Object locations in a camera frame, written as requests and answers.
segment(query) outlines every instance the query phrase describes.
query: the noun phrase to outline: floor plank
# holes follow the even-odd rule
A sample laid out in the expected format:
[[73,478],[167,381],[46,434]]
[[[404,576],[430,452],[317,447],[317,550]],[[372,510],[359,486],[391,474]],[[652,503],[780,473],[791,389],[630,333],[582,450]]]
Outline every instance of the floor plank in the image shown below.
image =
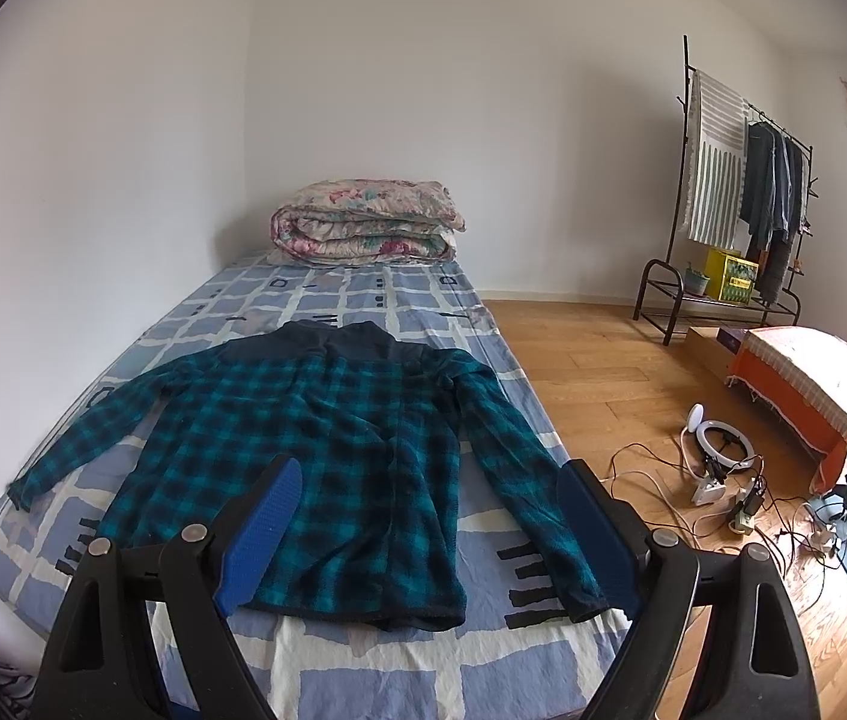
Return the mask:
[[[571,457],[585,459],[598,476],[609,473],[610,457],[631,442],[643,442],[663,459],[679,463],[673,437],[686,423],[690,406],[700,402],[708,418],[734,424],[763,454],[764,474],[774,495],[806,494],[813,461],[782,420],[753,402],[742,388],[723,386],[686,355],[679,343],[662,346],[660,335],[646,322],[631,321],[627,307],[529,301],[487,304],[567,451]],[[687,448],[695,458],[696,448]],[[619,471],[638,469],[653,475],[691,522],[728,505],[725,500],[695,509],[689,505],[692,480],[658,463],[639,447],[619,452],[615,464]],[[630,501],[647,520],[673,522],[651,488],[644,477],[624,475],[614,484],[614,494]],[[794,504],[782,502],[780,510],[789,526]],[[734,536],[720,527],[721,519],[711,517],[700,523],[701,533],[715,531],[702,539],[708,549],[738,549],[746,541],[756,541],[756,535],[748,539]],[[809,522],[799,514],[797,523],[798,530],[809,529]],[[776,538],[781,527],[772,509],[758,517],[758,524],[771,538]],[[789,557],[789,537],[780,536],[777,543]],[[842,571],[828,571],[823,595],[814,603],[822,570],[811,556],[798,551],[785,584],[799,614],[823,717],[847,720],[847,576]],[[680,715],[707,619],[704,613],[691,623],[657,709],[660,720]]]

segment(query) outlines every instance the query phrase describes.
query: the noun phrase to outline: yellow box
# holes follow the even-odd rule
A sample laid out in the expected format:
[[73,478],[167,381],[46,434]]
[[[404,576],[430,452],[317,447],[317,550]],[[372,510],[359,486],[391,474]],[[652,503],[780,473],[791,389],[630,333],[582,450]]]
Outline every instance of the yellow box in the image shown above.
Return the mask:
[[704,275],[710,276],[707,297],[722,303],[746,305],[753,293],[759,266],[738,256],[738,251],[710,248]]

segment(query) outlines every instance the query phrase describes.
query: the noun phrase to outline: white wall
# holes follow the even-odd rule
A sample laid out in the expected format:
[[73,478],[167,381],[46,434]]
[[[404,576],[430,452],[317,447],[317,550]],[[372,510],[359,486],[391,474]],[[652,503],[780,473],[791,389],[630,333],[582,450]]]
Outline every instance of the white wall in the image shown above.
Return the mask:
[[813,143],[813,172],[820,199],[807,217],[813,238],[804,244],[807,276],[795,287],[804,301],[801,324],[847,341],[847,56],[799,55],[790,67],[794,132]]
[[256,0],[252,227],[322,178],[436,179],[478,288],[632,298],[665,253],[684,32],[783,115],[785,60],[716,0]]
[[[0,493],[93,377],[242,245],[250,10],[1,10]],[[0,608],[0,652],[33,665],[23,630]]]

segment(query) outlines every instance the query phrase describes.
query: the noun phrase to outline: folded quilt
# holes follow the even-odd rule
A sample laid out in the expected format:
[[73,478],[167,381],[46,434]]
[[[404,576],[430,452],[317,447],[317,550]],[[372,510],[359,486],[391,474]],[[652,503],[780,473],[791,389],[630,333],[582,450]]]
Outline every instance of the folded quilt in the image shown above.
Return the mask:
[[456,256],[463,217],[436,181],[321,181],[271,220],[278,250],[314,265],[439,262]]

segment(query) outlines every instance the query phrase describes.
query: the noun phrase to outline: teal plaid jacket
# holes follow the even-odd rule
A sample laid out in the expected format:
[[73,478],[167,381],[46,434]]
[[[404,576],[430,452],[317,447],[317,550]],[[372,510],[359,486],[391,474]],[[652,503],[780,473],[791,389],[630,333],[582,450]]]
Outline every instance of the teal plaid jacket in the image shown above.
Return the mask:
[[98,527],[122,547],[209,522],[274,456],[300,461],[300,507],[252,605],[382,628],[453,628],[460,430],[542,555],[571,620],[607,608],[556,502],[558,466],[493,371],[372,322],[290,322],[156,367],[93,405],[19,479],[29,509],[166,407]]

